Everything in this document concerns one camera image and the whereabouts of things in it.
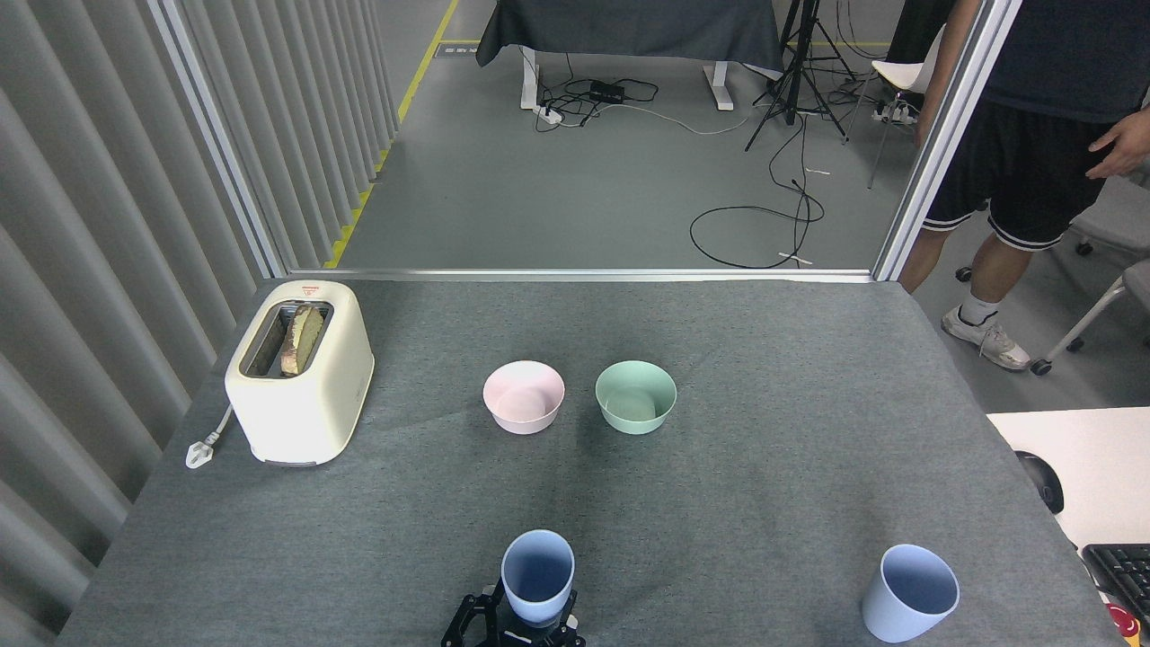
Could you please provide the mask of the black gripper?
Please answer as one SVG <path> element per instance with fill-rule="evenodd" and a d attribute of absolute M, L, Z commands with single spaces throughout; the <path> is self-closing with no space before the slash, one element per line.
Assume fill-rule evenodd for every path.
<path fill-rule="evenodd" d="M 503 581 L 484 587 L 483 592 L 463 596 L 457 606 L 457 613 L 448 621 L 448 626 L 440 639 L 440 646 L 467 646 L 465 634 L 471 627 L 471 622 L 483 621 L 484 636 L 475 646 L 586 646 L 586 639 L 578 636 L 578 618 L 572 609 L 578 601 L 578 591 L 572 590 L 564 602 L 562 613 L 557 618 L 555 627 L 507 626 L 505 590 Z"/>

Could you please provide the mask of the person's left hand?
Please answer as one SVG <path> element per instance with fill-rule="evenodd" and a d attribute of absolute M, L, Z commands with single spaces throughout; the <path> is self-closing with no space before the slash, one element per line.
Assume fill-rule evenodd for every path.
<path fill-rule="evenodd" d="M 1099 163 L 1084 172 L 1090 180 L 1109 179 L 1137 168 L 1149 155 L 1149 108 L 1126 115 L 1090 143 L 1088 151 L 1106 153 Z"/>

